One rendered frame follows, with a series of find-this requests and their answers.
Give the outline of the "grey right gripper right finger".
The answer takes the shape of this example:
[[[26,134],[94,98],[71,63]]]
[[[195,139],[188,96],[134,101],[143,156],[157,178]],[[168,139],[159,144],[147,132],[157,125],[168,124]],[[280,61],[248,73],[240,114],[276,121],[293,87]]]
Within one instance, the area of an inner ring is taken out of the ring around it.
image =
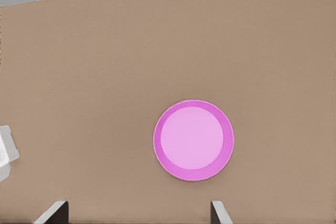
[[[219,200],[211,201],[211,224],[233,224],[224,204]]]

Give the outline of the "pink round plate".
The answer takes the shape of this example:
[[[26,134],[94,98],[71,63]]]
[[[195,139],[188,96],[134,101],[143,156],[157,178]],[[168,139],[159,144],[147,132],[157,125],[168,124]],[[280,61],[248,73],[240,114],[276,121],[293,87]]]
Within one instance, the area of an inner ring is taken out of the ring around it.
[[[234,131],[217,106],[202,100],[185,100],[159,117],[153,148],[170,175],[197,182],[215,176],[228,164],[234,149]]]

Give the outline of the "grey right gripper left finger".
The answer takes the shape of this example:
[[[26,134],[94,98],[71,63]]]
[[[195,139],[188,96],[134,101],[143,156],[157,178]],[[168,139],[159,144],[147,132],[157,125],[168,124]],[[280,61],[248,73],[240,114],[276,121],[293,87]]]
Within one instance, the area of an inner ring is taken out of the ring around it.
[[[69,224],[68,201],[57,201],[33,224]]]

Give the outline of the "white egg box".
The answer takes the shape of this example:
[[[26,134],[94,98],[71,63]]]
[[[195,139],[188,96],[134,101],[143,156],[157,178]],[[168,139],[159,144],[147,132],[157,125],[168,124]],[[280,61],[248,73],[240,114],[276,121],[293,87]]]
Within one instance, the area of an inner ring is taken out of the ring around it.
[[[0,126],[0,183],[11,172],[11,162],[19,159],[20,154],[15,146],[9,125]]]

